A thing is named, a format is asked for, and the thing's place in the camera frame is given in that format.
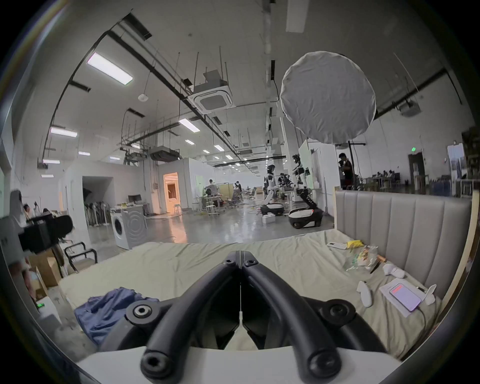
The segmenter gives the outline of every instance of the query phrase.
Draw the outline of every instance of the person in black shirt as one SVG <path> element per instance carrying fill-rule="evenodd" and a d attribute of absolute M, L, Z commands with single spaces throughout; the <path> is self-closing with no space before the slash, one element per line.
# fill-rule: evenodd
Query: person in black shirt
<path fill-rule="evenodd" d="M 345 153 L 341 153 L 339 156 L 340 158 L 340 163 L 343 174 L 345 175 L 345 187 L 352 185 L 353 183 L 353 167 L 352 163 L 350 163 L 350 160 L 347 158 L 347 155 Z"/>

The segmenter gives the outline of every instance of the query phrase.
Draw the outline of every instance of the ceiling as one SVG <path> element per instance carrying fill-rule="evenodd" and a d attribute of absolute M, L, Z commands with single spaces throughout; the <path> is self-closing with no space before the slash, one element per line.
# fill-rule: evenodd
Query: ceiling
<path fill-rule="evenodd" d="M 225 65 L 220 66 L 221 46 L 233 100 L 239 107 L 210 117 L 216 115 L 220 119 L 222 125 L 218 128 L 228 131 L 232 145 L 252 148 L 257 156 L 280 150 L 279 146 L 265 149 L 267 95 L 276 100 L 276 91 L 265 82 L 270 59 L 276 61 L 275 80 L 280 90 L 287 68 L 306 52 L 341 53 L 365 72 L 375 90 L 379 109 L 412 89 L 413 81 L 421 83 L 445 63 L 438 45 L 416 14 L 406 4 L 393 0 L 363 1 L 361 7 L 353 0 L 311 1 L 305 31 L 301 34 L 285 32 L 287 1 L 277 0 L 271 4 L 270 56 L 265 55 L 261 0 L 73 1 L 39 53 L 33 71 L 35 89 L 22 121 L 24 145 L 32 156 L 41 157 L 50 118 L 75 67 L 98 37 L 130 11 L 152 37 L 141 46 L 118 26 L 112 30 L 164 75 L 166 72 L 146 49 L 155 53 L 171 73 L 176 70 L 177 77 L 192 82 L 195 78 L 195 84 L 200 84 L 204 82 L 205 68 L 219 72 L 223 69 L 226 78 Z M 47 151 L 45 158 L 73 160 L 80 150 L 90 152 L 93 160 L 114 161 L 110 156 L 123 159 L 124 153 L 119 150 L 122 135 L 124 139 L 138 137 L 178 121 L 179 115 L 194 116 L 183 103 L 179 105 L 179 100 L 160 80 L 149 76 L 146 67 L 108 36 L 95 52 L 120 66 L 133 80 L 122 85 L 87 65 L 85 60 L 74 80 L 91 87 L 91 91 L 67 87 L 54 120 L 55 124 L 77 131 L 78 137 L 50 135 L 47 147 L 56 151 Z M 149 96 L 144 103 L 137 98 L 143 92 Z M 145 117 L 125 114 L 127 108 Z M 200 132 L 193 133 L 180 125 L 171 130 L 173 134 L 163 132 L 156 140 L 154 137 L 142 144 L 166 145 L 180 150 L 184 157 L 196 157 L 210 164 L 228 161 L 227 153 L 214 148 L 220 144 L 227 149 L 220 139 L 201 121 L 195 121 L 194 125 Z M 279 124 L 272 126 L 276 127 L 272 136 L 281 143 Z M 187 144 L 187 139 L 195 145 Z"/>

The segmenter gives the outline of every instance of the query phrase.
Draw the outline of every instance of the white box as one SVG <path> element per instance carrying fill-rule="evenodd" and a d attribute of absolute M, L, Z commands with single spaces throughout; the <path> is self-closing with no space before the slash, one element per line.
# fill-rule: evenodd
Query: white box
<path fill-rule="evenodd" d="M 262 222 L 264 224 L 268 224 L 268 223 L 274 223 L 275 222 L 275 215 L 263 215 L 262 216 Z"/>

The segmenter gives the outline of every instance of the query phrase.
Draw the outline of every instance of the gray headboard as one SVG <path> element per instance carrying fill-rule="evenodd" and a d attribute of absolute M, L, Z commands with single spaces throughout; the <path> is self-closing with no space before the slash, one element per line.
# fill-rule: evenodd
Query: gray headboard
<path fill-rule="evenodd" d="M 336 191 L 336 228 L 404 269 L 443 298 L 467 239 L 469 199 Z"/>

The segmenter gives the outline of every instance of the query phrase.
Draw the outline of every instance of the stool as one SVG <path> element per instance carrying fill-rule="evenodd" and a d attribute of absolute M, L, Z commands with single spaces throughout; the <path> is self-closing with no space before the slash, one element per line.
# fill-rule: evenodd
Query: stool
<path fill-rule="evenodd" d="M 213 205 L 213 204 L 212 204 L 212 205 L 207 205 L 207 206 L 206 206 L 206 209 L 207 209 L 207 213 L 208 213 L 209 215 L 215 215 L 215 214 L 217 213 L 217 212 L 216 212 L 216 207 L 215 207 L 215 205 Z"/>

